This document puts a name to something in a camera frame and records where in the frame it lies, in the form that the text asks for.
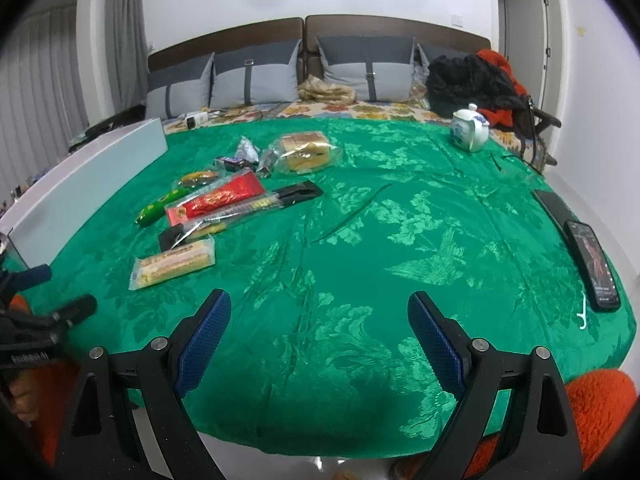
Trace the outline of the person's left hand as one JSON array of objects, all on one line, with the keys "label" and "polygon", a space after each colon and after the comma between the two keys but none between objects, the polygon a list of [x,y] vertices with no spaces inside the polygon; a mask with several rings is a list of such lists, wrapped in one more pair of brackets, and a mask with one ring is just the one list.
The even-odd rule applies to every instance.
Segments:
[{"label": "person's left hand", "polygon": [[34,370],[21,370],[9,384],[9,407],[22,422],[34,422],[39,416],[39,391]]}]

